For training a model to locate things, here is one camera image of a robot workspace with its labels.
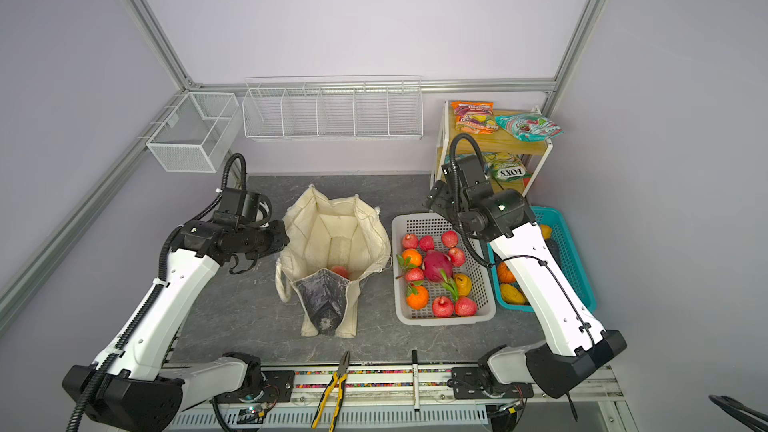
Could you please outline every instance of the gray marble tabletop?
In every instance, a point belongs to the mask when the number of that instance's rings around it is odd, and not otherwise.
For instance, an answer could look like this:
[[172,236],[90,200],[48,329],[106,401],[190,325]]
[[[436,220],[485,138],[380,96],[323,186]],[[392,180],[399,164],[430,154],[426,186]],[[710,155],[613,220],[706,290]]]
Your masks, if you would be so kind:
[[[359,194],[370,206],[379,206],[388,233],[395,216],[427,212],[422,202],[429,190],[428,176],[248,178],[249,189],[265,193],[278,218],[311,183],[329,198]],[[284,304],[275,290],[275,260],[276,255],[263,258],[253,270],[240,275],[225,270],[216,274],[192,306],[170,361],[207,362],[234,350],[258,356],[264,365],[332,363],[350,350],[353,362],[409,362],[411,350],[416,349],[422,363],[462,362],[475,361],[501,344],[517,346],[544,338],[533,313],[501,307],[487,322],[405,325],[395,312],[391,266],[361,284],[355,338],[305,338],[300,333],[303,310],[296,295]]]

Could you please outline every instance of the pliers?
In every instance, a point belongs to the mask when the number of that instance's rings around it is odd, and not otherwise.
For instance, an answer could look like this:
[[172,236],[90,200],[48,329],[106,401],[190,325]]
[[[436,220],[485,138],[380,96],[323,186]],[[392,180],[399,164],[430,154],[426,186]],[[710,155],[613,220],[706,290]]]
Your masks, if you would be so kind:
[[339,385],[339,399],[336,401],[336,409],[333,411],[333,420],[331,421],[331,427],[328,429],[328,432],[333,432],[333,427],[336,426],[336,421],[339,419],[339,409],[341,409],[341,403],[344,400],[344,386],[346,385],[347,376],[346,370],[349,368],[349,366],[350,352],[347,351],[344,353],[344,356],[341,357],[339,368],[336,370],[336,372],[333,372],[333,378],[328,384],[328,387],[326,387],[326,391],[322,393],[322,399],[317,405],[315,417],[312,419],[313,429],[317,428],[317,425],[320,423],[320,418],[322,417],[322,409],[325,408],[328,397],[331,395],[331,392],[333,392],[333,389]]

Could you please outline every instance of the beige bag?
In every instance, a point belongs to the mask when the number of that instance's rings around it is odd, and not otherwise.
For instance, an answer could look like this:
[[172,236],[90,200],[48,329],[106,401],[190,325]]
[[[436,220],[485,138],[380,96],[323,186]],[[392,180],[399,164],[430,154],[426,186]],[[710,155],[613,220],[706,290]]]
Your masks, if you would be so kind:
[[[336,336],[357,335],[357,299],[360,281],[381,272],[389,260],[389,237],[379,221],[379,208],[372,208],[355,195],[329,200],[314,185],[286,212],[283,221],[290,244],[283,249],[275,266],[275,286],[280,299],[288,302],[293,283],[322,268],[343,265],[350,274],[346,287],[346,309]],[[288,285],[283,283],[283,275]],[[303,301],[304,322],[301,334],[318,335]]]

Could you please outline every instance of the white mesh basket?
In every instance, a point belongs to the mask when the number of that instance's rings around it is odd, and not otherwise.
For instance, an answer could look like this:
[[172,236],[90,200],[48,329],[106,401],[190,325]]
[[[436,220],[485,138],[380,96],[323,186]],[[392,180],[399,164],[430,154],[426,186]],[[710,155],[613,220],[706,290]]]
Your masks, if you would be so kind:
[[419,139],[424,133],[418,81],[253,81],[246,81],[243,120],[254,140]]
[[[451,223],[434,212],[423,214],[408,214],[397,216],[392,220],[392,260],[393,277],[395,281],[395,310],[400,322],[408,325],[460,325],[474,324],[475,322],[489,321],[496,315],[496,302],[494,301],[491,279],[488,270],[477,264],[470,254],[466,254],[467,261],[461,267],[454,267],[454,274],[465,274],[472,280],[472,290],[469,298],[478,305],[478,311],[471,317],[436,318],[432,313],[432,301],[440,295],[450,296],[450,293],[438,283],[425,280],[423,285],[429,292],[429,303],[420,311],[415,311],[406,303],[406,281],[395,278],[403,272],[400,270],[397,255],[402,254],[402,237],[405,234],[416,234],[419,238],[431,235],[435,239],[435,249],[447,252],[448,248],[442,244],[440,237],[449,230],[453,230]],[[480,242],[472,240],[475,251],[482,255]]]
[[233,93],[187,92],[147,140],[168,172],[216,172],[240,130]]

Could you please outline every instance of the white wall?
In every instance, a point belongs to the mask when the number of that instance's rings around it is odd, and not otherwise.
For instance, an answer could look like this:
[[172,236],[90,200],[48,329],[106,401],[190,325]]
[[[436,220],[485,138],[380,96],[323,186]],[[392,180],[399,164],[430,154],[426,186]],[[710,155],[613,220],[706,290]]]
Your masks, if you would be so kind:
[[531,110],[543,92],[437,94],[424,100],[424,137],[420,140],[299,140],[255,142],[238,137],[232,150],[242,153],[253,174],[429,173],[436,166],[437,135],[446,100],[494,102],[496,109]]
[[0,0],[0,288],[173,95],[119,0]]
[[[149,154],[43,288],[0,338],[4,430],[62,430],[74,402],[72,365],[90,364],[158,276],[173,228],[216,196],[220,177],[169,174]],[[81,430],[100,430],[83,418]]]
[[586,0],[148,0],[197,82],[552,77]]
[[641,431],[742,430],[708,394],[768,410],[766,37],[766,0],[610,0],[554,116],[533,201],[627,339]]

